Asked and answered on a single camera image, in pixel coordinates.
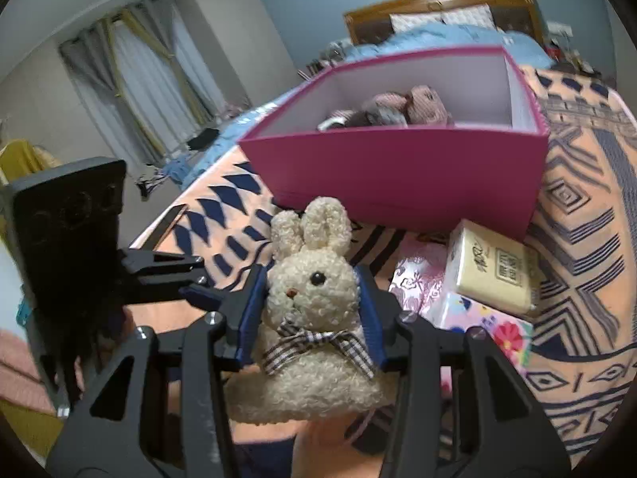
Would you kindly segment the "left forearm pink sleeve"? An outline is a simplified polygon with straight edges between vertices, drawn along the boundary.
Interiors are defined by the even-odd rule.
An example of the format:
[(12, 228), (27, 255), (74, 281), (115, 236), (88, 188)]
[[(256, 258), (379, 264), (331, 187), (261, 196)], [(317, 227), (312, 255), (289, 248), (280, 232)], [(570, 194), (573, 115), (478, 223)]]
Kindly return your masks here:
[(2, 329), (0, 335), (1, 398), (12, 405), (55, 415), (27, 343)]

